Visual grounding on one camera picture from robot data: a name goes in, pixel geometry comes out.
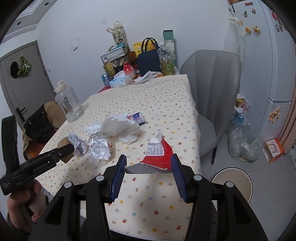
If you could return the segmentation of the person's left hand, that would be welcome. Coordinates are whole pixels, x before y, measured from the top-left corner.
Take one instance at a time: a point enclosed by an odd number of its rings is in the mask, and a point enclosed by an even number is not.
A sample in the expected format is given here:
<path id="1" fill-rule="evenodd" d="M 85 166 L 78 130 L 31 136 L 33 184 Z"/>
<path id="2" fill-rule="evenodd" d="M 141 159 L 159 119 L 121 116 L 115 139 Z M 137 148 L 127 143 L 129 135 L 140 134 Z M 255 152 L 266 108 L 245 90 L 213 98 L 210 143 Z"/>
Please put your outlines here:
<path id="1" fill-rule="evenodd" d="M 35 180 L 33 190 L 36 195 L 39 195 L 39 193 L 41 192 L 44 196 L 44 193 L 42 191 L 42 185 L 37 180 Z M 7 199 L 8 214 L 9 214 L 11 224 L 15 228 L 28 233 L 30 233 L 32 229 L 24 219 L 20 210 L 20 206 L 26 203 L 30 199 L 30 197 L 31 196 L 28 190 L 21 190 L 16 193 L 12 193 L 10 197 Z M 34 213 L 32 215 L 31 220 L 34 223 L 37 222 L 37 220 L 41 217 L 44 210 L 46 209 L 45 200 L 39 200 L 38 202 L 39 202 L 39 204 L 37 205 L 39 206 L 38 208 L 42 207 L 42 209 L 40 209 L 40 212 L 38 214 Z"/>

